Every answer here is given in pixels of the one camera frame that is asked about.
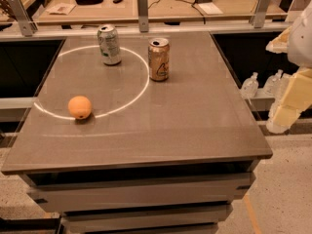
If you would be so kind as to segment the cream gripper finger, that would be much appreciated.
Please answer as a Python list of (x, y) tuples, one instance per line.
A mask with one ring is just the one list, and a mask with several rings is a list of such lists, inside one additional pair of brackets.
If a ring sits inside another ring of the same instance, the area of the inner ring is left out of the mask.
[(266, 128), (281, 134), (312, 105), (312, 69), (300, 67), (293, 75), (284, 74), (269, 111)]
[(270, 41), (267, 44), (265, 50), (275, 54), (286, 53), (288, 51), (288, 43), (291, 29), (291, 27), (288, 27), (276, 38)]

